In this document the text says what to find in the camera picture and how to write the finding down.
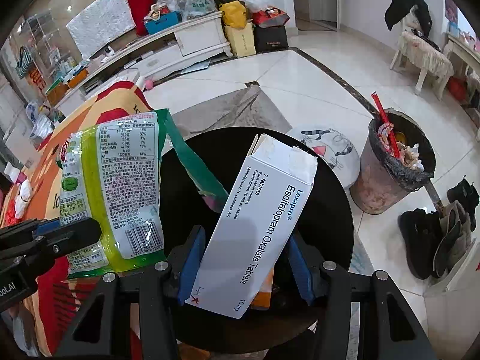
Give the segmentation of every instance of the red stick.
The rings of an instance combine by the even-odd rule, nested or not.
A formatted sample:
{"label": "red stick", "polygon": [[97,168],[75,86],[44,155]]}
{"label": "red stick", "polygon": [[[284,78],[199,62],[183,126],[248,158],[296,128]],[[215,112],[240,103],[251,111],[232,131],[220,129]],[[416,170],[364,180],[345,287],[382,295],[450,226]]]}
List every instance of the red stick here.
{"label": "red stick", "polygon": [[[383,123],[389,123],[390,121],[388,120],[387,114],[382,107],[382,103],[380,103],[377,92],[372,93],[371,97],[373,98],[373,101],[375,101],[375,105],[378,108],[378,112],[380,113],[380,117],[382,118]],[[390,133],[388,134],[388,140],[390,141],[390,145],[392,146],[395,158],[400,158],[400,151],[398,151],[397,140],[395,139],[395,134],[393,133],[393,131],[390,131]]]}

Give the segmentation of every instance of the barcode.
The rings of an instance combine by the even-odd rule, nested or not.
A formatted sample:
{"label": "barcode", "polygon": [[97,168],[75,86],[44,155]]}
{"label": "barcode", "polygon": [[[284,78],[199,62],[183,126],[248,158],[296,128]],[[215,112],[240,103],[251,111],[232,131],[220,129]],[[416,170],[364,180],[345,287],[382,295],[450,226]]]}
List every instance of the barcode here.
{"label": "barcode", "polygon": [[163,247],[153,222],[144,223],[138,227],[126,230],[125,235],[135,256],[157,251]]}

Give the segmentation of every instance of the snack bag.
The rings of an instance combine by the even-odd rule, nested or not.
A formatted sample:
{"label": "snack bag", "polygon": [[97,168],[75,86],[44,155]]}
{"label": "snack bag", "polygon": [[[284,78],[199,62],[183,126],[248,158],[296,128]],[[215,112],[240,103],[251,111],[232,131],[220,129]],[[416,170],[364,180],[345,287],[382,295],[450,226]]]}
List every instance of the snack bag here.
{"label": "snack bag", "polygon": [[73,133],[61,159],[60,222],[91,217],[100,223],[102,236],[67,256],[69,278],[123,272],[165,259],[159,169],[167,134],[205,202],[221,212],[228,193],[184,142],[169,110]]}

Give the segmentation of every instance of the slipper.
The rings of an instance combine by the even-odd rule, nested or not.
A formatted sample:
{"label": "slipper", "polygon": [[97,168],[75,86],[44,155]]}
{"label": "slipper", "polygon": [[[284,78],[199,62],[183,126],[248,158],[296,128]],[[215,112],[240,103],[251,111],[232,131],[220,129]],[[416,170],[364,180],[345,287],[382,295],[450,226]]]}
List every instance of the slipper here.
{"label": "slipper", "polygon": [[458,219],[458,212],[451,209],[448,216],[440,219],[440,227],[444,236],[438,245],[438,248],[433,257],[433,272],[434,278],[440,278],[447,268],[448,257],[453,245],[458,239],[461,230],[461,223]]}

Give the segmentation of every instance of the trash can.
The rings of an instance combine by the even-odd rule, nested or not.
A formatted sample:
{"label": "trash can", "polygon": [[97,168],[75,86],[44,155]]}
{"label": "trash can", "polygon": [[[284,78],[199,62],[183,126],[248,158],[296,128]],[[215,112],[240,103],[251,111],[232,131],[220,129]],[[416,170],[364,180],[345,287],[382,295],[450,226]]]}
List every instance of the trash can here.
{"label": "trash can", "polygon": [[368,214],[381,214],[410,192],[418,191],[434,176],[435,153],[422,129],[407,115],[386,110],[394,131],[406,136],[406,144],[418,143],[422,165],[425,170],[412,170],[393,157],[378,139],[380,118],[370,122],[368,138],[360,157],[360,174],[351,186],[350,194],[355,204]]}
{"label": "trash can", "polygon": [[[230,191],[255,135],[263,133],[315,155],[294,138],[257,127],[219,128],[196,135],[186,143]],[[186,241],[193,225],[204,227],[208,242],[219,214],[207,207],[174,150],[162,157],[160,177],[165,254]],[[325,259],[349,268],[354,234],[350,205],[340,181],[323,160],[318,159],[313,189],[295,228]],[[323,318],[325,305],[307,306],[300,297],[285,255],[275,263],[274,288],[268,310],[248,309],[240,319],[188,304],[174,307],[172,321],[176,338],[218,353],[256,352],[291,340]]]}

